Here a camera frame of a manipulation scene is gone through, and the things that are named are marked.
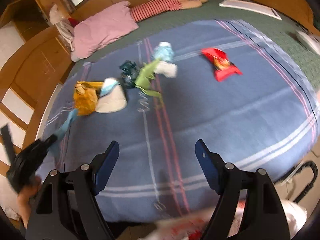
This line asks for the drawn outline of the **person's left hand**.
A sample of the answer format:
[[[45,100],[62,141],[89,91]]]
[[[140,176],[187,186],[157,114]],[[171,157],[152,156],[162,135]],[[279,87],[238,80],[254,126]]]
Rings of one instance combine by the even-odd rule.
[[[25,185],[17,195],[18,210],[25,228],[28,226],[31,215],[30,199],[38,193],[41,184],[41,178],[36,176],[35,180],[31,184]]]

